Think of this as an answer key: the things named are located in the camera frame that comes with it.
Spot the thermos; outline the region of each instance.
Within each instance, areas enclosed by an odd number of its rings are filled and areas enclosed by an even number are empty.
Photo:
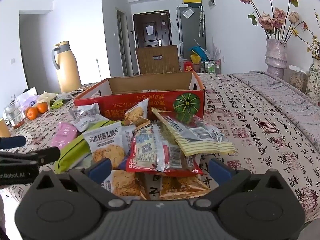
[[[69,41],[59,42],[54,47],[56,48],[52,50],[52,60],[57,69],[61,92],[77,90],[81,87],[81,81],[77,61],[70,49]]]

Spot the green package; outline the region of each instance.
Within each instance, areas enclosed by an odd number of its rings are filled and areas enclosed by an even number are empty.
[[[88,130],[100,128],[115,122],[116,121],[110,120],[100,121]],[[89,144],[86,142],[82,134],[79,135],[76,139],[71,141],[60,150],[60,158],[54,163],[54,172],[59,174],[67,171],[73,163],[75,163],[82,156],[88,155],[90,152]]]

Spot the vase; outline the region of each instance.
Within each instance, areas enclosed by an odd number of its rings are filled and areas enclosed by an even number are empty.
[[[317,106],[320,95],[320,60],[313,59],[313,63],[309,69],[308,83],[306,95],[311,98],[312,102]]]
[[[284,41],[267,39],[267,52],[265,63],[268,65],[268,72],[283,79],[284,69],[287,68],[288,46]]]

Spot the orange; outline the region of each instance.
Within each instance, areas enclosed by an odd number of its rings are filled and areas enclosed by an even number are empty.
[[[30,120],[34,120],[38,117],[38,110],[35,108],[35,107],[31,107],[27,113],[27,117],[30,119]]]
[[[38,112],[41,114],[44,114],[46,111],[48,111],[48,104],[46,102],[37,104]]]

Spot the leaf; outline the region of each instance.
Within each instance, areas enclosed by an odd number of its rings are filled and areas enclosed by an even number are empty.
[[[257,20],[256,20],[256,19],[251,19],[251,24],[252,24],[252,25],[256,25],[256,26],[258,26],[258,24],[257,24]]]
[[[255,18],[256,18],[256,17],[255,17],[253,14],[249,14],[249,15],[248,15],[248,19],[253,19],[253,20],[254,20]]]
[[[294,7],[298,7],[299,5],[298,1],[295,1],[295,0],[290,0],[290,3],[292,3]]]

